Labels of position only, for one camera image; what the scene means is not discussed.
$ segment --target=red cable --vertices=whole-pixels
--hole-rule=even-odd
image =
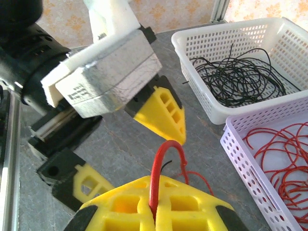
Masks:
[[[287,130],[289,128],[294,129],[295,126],[299,126],[296,135]],[[252,145],[248,141],[249,137],[258,133],[267,133],[273,135],[272,139],[256,152],[254,158],[257,158],[259,155],[261,155],[261,169],[264,171],[264,173],[273,173],[270,178],[270,182],[277,190],[279,196],[284,200],[288,209],[297,211],[304,211],[308,209],[307,206],[299,207],[301,204],[307,202],[308,198],[295,202],[295,199],[299,199],[299,197],[302,195],[301,192],[308,192],[308,182],[304,180],[288,180],[287,178],[290,174],[298,171],[308,174],[308,151],[304,150],[304,147],[308,147],[308,143],[299,140],[302,138],[308,138],[308,135],[300,135],[304,127],[308,128],[308,122],[292,124],[279,131],[271,128],[255,128],[249,131],[247,135],[243,138],[243,140],[246,141],[247,145],[251,149],[253,149]],[[283,144],[283,149],[272,148],[272,145],[274,144]],[[293,147],[296,152],[291,152],[289,150],[289,147]],[[287,154],[291,162],[290,165],[282,169],[265,170],[263,163],[265,156],[269,151],[277,151],[281,152],[282,154]],[[307,166],[298,166],[296,163],[299,159],[304,160]],[[306,213],[302,217],[294,217],[299,223],[299,225],[302,227],[302,229],[304,231],[308,231],[308,228],[303,227],[303,224],[308,224],[308,213]]]
[[[189,183],[188,175],[185,170],[185,166],[187,165],[187,161],[185,159],[185,154],[183,151],[182,146],[176,142],[176,141],[166,141],[164,142],[160,148],[158,149],[153,166],[152,166],[152,172],[151,172],[151,182],[150,182],[150,201],[149,206],[151,208],[154,221],[156,220],[156,212],[157,212],[157,206],[158,206],[158,193],[159,193],[159,177],[160,177],[160,169],[163,163],[163,159],[165,156],[166,151],[174,147],[178,150],[180,159],[181,159],[181,170],[182,174],[185,178],[185,183]]]
[[[194,174],[194,175],[197,175],[198,177],[200,177],[200,178],[205,182],[205,184],[207,185],[207,187],[208,187],[208,189],[209,189],[211,195],[214,196],[213,190],[211,189],[209,183],[207,182],[207,180],[206,180],[200,173],[198,173],[198,172],[193,172],[193,171],[187,171],[187,173],[188,173],[188,174]]]

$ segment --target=cable coil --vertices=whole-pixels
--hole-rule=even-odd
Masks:
[[[270,56],[262,48],[254,48],[232,58],[231,45],[228,58],[210,62],[204,57],[191,59],[193,66],[217,101],[226,107],[238,107],[286,95],[281,79],[289,82],[271,65]],[[244,55],[263,51],[268,63]]]
[[[292,124],[281,130],[255,128],[249,131],[243,140],[251,149],[254,149],[249,139],[260,133],[271,134],[273,137],[256,152],[254,158],[261,158],[262,171],[267,174],[288,209],[306,211],[305,215],[294,215],[294,217],[303,231],[308,231],[308,122]],[[264,167],[265,158],[273,152],[281,154],[281,157],[286,155],[289,164],[283,168],[266,169]]]

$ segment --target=robotic arm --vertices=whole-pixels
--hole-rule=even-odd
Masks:
[[[20,101],[42,114],[29,145],[45,161],[37,170],[52,194],[74,211],[112,189],[73,153],[102,115],[124,109],[165,139],[186,140],[184,108],[127,0],[84,0],[94,43],[78,53],[63,47],[35,22],[41,0],[0,3],[0,79]],[[81,192],[81,185],[92,188]]]

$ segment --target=gray table surface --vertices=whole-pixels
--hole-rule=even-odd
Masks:
[[[157,35],[153,44],[166,75],[180,97],[186,115],[187,141],[184,150],[187,169],[198,171],[209,181],[217,198],[230,203],[250,231],[269,231],[270,228],[244,186],[219,143],[223,126],[213,125],[185,81],[180,62],[171,44],[174,31]],[[27,145],[28,126],[38,115],[22,107],[20,163],[20,231],[61,231],[73,212],[51,196],[51,189],[35,174],[42,164]],[[150,174],[155,152],[164,140],[134,121],[123,110],[105,115],[100,127],[76,150],[114,186],[120,186]],[[170,150],[165,161],[172,159],[163,174],[174,177],[180,172],[179,158]],[[208,192],[204,182],[190,176],[191,185]]]

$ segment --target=white plastic basket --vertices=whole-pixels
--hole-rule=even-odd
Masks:
[[[183,30],[172,36],[172,43],[185,78],[214,124],[225,123],[230,115],[308,96],[308,33],[287,19],[265,18]],[[273,67],[303,91],[298,92],[289,82],[281,79],[286,88],[285,96],[237,108],[221,105],[202,81],[190,59],[205,57],[209,61],[222,60],[229,56],[232,44],[232,57],[253,48],[265,49]],[[262,51],[247,56],[266,61]]]
[[[273,136],[262,134],[258,137],[252,137],[249,140],[250,144],[253,147],[258,147],[254,150],[251,150],[242,139],[254,128],[280,130],[293,123],[307,122],[307,114],[308,97],[304,97],[250,113],[233,115],[228,117],[225,132],[220,140],[229,159],[273,231],[302,231],[290,210],[260,168],[260,160],[254,159],[254,154],[258,148],[268,143]],[[267,165],[272,170],[279,169],[281,167],[279,164],[282,161],[287,164],[282,158],[283,155],[272,152],[271,161],[270,163],[267,162]],[[303,197],[307,198],[308,192],[304,192]]]

